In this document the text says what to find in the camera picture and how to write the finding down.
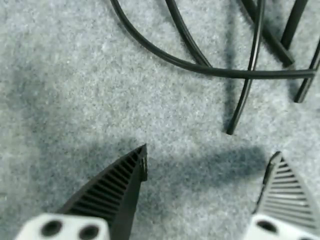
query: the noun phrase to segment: black rubber tube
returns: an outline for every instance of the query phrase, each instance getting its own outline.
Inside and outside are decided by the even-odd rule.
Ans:
[[[261,33],[262,33],[262,29],[264,27],[265,7],[266,7],[266,1],[265,0],[258,0],[257,12],[256,12],[256,18],[255,18],[256,21],[254,24],[253,42],[252,42],[251,55],[250,55],[250,61],[249,61],[249,66],[248,66],[249,71],[254,71],[256,69],[258,55],[259,55],[259,49],[260,49],[260,43],[261,43]],[[239,102],[236,106],[236,109],[234,111],[232,119],[229,123],[228,129],[226,131],[226,133],[229,135],[234,134],[234,131],[237,127],[237,124],[239,122],[239,119],[241,117],[241,114],[244,110],[246,101],[249,96],[252,81],[253,81],[252,79],[246,79],[244,81],[244,85],[243,85],[243,89],[241,92]]]
[[[175,0],[165,0],[166,5],[170,11],[172,16],[173,22],[178,29],[182,40],[184,41],[186,47],[188,48],[190,54],[193,56],[195,61],[203,66],[211,67],[210,62],[206,59],[205,55],[201,52],[199,47],[197,46],[196,42],[192,38],[180,12]]]
[[[320,65],[320,39],[318,42],[318,46],[316,47],[314,56],[312,58],[310,69],[314,69],[315,71],[318,71]],[[298,90],[298,93],[296,94],[294,98],[295,103],[302,103],[305,100],[305,97],[308,93],[308,90],[313,82],[315,77],[306,78],[303,80],[301,87]]]
[[[302,78],[312,78],[315,74],[313,69],[303,69],[303,70],[282,70],[282,71],[248,71],[248,70],[235,70],[235,69],[223,69],[201,66],[198,64],[193,64],[191,62],[182,60],[175,56],[168,54],[167,52],[156,47],[154,44],[149,42],[140,32],[132,25],[128,20],[127,16],[123,12],[118,0],[110,0],[115,13],[122,21],[126,30],[131,34],[131,36],[138,41],[147,50],[157,55],[159,58],[176,65],[180,68],[205,74],[211,76],[217,76],[222,78],[232,78],[232,79],[302,79]]]
[[[241,1],[250,18],[255,23],[257,11],[256,4],[253,0]],[[270,29],[266,25],[263,27],[262,36],[285,67],[288,67],[295,62],[290,52],[282,45],[278,38],[271,33]]]
[[[307,2],[308,0],[295,0],[290,16],[288,18],[288,22],[286,23],[281,38],[281,43],[287,50],[290,48],[292,39],[294,38],[299,21],[305,10]]]

